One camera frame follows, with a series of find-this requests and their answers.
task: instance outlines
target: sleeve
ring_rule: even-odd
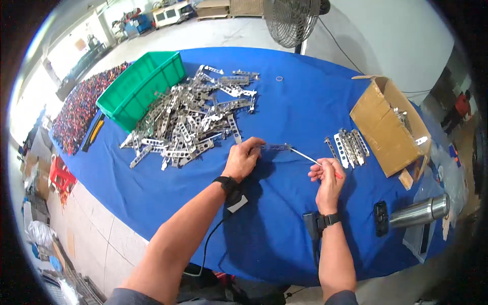
[[[127,288],[115,288],[114,292],[105,305],[163,305],[161,302],[154,300],[138,291]]]
[[[358,301],[354,292],[343,290],[331,295],[325,305],[358,305]]]

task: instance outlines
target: screwdriver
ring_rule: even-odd
[[[290,147],[289,149],[290,149],[291,151],[293,151],[293,152],[296,152],[296,153],[297,153],[297,154],[299,154],[300,156],[302,156],[302,157],[304,157],[304,158],[306,158],[306,159],[309,159],[310,161],[314,162],[315,164],[318,164],[318,165],[322,166],[322,164],[318,163],[317,161],[315,161],[315,160],[314,160],[314,159],[312,159],[311,157],[309,157],[309,156],[306,156],[306,155],[302,154],[302,153],[301,153],[301,152],[299,152],[298,150],[293,149],[293,148],[291,148],[291,147]],[[337,172],[334,172],[334,175],[335,175],[335,176],[336,176],[338,179],[342,179],[342,178],[343,178],[343,177],[342,177],[341,175],[339,175]]]

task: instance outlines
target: hand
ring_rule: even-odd
[[[252,137],[241,144],[233,145],[222,176],[232,177],[237,183],[241,183],[256,166],[262,144],[266,144],[263,139]]]
[[[310,181],[314,182],[318,179],[322,181],[315,197],[315,203],[322,215],[337,213],[337,200],[346,181],[346,174],[337,159],[321,158],[317,162],[322,166],[312,165],[308,173]],[[342,176],[341,179],[337,178],[336,172]]]

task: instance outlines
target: wrist strap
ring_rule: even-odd
[[[219,176],[212,181],[214,182],[220,182],[221,183],[221,188],[225,191],[226,195],[229,196],[230,194],[234,193],[234,191],[238,187],[237,181],[234,180],[232,177],[224,177],[224,176]]]
[[[333,225],[335,223],[338,223],[340,220],[339,220],[339,214],[338,213],[335,213],[335,214],[329,214],[329,215],[319,215],[318,219],[317,219],[317,226],[318,226],[318,229],[319,230],[324,230],[325,228],[327,228],[328,226],[330,225]]]

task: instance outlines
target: red shirt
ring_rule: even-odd
[[[466,113],[469,113],[469,115],[471,115],[471,106],[469,105],[469,101],[464,93],[461,93],[458,96],[455,106],[461,117],[464,117]]]

